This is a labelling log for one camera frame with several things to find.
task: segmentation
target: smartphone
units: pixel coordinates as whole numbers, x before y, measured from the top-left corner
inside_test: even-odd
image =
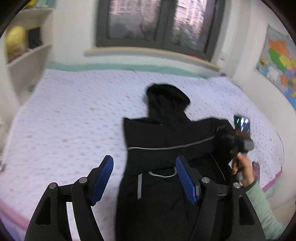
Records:
[[[250,120],[246,117],[234,116],[234,126],[241,132],[250,133]]]

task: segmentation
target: wall socket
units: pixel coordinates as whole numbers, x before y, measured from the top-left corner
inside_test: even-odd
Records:
[[[225,61],[228,58],[228,55],[226,53],[221,53],[220,60]]]

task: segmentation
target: window sill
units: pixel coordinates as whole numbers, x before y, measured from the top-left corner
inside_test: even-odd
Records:
[[[127,52],[133,52],[134,54],[148,54],[154,57],[162,57],[162,58],[171,58],[178,61],[186,61],[190,62],[191,64],[197,64],[202,65],[204,67],[208,67],[214,71],[219,72],[220,67],[217,65],[193,57],[182,53],[177,52],[171,52],[166,50],[160,50],[160,49],[152,49],[152,48],[142,48],[142,47],[94,47],[91,49],[87,49],[84,51],[84,55],[86,57],[94,57],[94,56],[104,56],[109,54],[117,54],[117,53],[127,53]]]

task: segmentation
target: white bedsheet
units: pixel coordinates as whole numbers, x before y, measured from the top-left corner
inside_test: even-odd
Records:
[[[0,199],[30,220],[49,183],[73,183],[87,176],[105,155],[111,155],[114,170],[93,212],[105,241],[115,240],[116,200],[127,157],[122,118],[147,116],[145,91],[152,83],[169,83],[181,89],[191,100],[186,110],[191,120],[217,117],[232,124],[234,114],[249,117],[255,149],[248,156],[260,163],[261,187],[281,171],[284,154],[276,131],[227,78],[46,70],[14,120],[4,153],[6,168],[0,174]],[[78,240],[71,210],[68,215],[72,237]]]

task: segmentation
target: map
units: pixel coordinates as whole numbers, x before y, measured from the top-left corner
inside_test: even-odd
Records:
[[[296,110],[296,46],[282,33],[268,27],[256,67],[285,95]]]

